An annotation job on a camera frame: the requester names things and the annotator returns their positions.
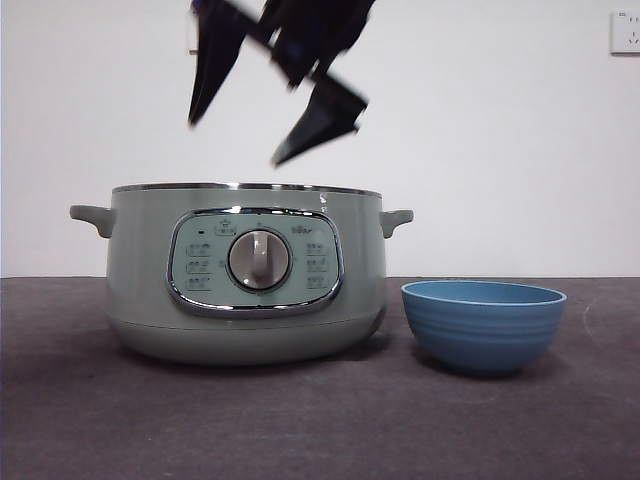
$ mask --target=gray table surface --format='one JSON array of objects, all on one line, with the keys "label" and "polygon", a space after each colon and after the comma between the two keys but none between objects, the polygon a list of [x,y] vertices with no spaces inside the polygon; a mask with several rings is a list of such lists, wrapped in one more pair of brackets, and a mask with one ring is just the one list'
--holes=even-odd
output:
[{"label": "gray table surface", "polygon": [[2,478],[640,479],[640,279],[567,293],[520,374],[454,375],[416,348],[399,286],[369,341],[289,365],[204,368],[122,348],[105,280],[2,281]]}]

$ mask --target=sage green cooker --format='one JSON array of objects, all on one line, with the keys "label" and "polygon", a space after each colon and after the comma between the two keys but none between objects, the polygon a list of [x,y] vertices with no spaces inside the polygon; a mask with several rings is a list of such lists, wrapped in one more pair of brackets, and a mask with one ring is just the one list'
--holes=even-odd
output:
[{"label": "sage green cooker", "polygon": [[118,187],[71,207],[109,239],[107,316],[128,347],[167,360],[277,363],[376,331],[384,239],[413,212],[379,193],[308,185]]}]

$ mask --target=cooker handle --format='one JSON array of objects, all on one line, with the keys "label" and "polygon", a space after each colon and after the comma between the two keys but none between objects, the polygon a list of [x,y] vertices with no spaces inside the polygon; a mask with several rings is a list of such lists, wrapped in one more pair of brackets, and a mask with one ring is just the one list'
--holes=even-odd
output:
[{"label": "cooker handle", "polygon": [[394,210],[393,212],[380,213],[380,225],[384,238],[390,238],[393,231],[403,223],[413,221],[413,210]]},{"label": "cooker handle", "polygon": [[91,223],[98,229],[102,238],[111,238],[116,212],[111,208],[92,207],[90,205],[71,205],[69,215],[74,220]]}]

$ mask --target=bowl rim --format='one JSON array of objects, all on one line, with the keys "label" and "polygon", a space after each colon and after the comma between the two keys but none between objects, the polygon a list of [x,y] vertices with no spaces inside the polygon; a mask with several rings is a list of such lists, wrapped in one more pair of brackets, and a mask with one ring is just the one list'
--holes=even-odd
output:
[{"label": "bowl rim", "polygon": [[[547,302],[473,302],[470,300],[452,300],[452,299],[448,299],[448,298],[440,298],[440,297],[435,297],[435,296],[430,296],[430,295],[420,295],[414,292],[410,292],[408,290],[408,288],[414,286],[414,285],[420,285],[420,284],[425,284],[425,283],[429,283],[429,284],[433,284],[433,283],[481,283],[481,284],[491,284],[491,285],[511,285],[511,286],[517,286],[517,287],[526,287],[526,288],[531,288],[531,289],[535,289],[535,290],[542,290],[545,292],[550,292],[550,293],[555,293],[556,295],[559,295],[560,298],[556,299],[556,300],[549,300]],[[410,282],[410,283],[405,283],[404,285],[402,285],[400,287],[400,290],[402,291],[402,293],[404,295],[408,295],[411,297],[415,297],[415,298],[422,298],[425,300],[433,300],[436,302],[443,302],[443,303],[452,303],[452,304],[458,304],[458,305],[486,305],[486,306],[492,306],[492,307],[532,307],[532,306],[540,306],[540,305],[555,305],[558,303],[564,303],[567,300],[567,295],[562,293],[559,290],[553,290],[551,288],[546,288],[546,287],[539,287],[537,285],[527,285],[524,283],[515,283],[515,282],[496,282],[496,281],[489,281],[489,280],[419,280],[417,282]]]}]

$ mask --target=ceramic bowl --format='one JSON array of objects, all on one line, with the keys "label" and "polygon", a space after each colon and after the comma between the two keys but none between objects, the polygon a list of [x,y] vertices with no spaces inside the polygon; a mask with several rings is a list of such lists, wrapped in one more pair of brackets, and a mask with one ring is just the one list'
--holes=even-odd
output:
[{"label": "ceramic bowl", "polygon": [[422,349],[454,370],[495,376],[544,353],[567,296],[515,283],[436,280],[403,285],[402,299]]}]

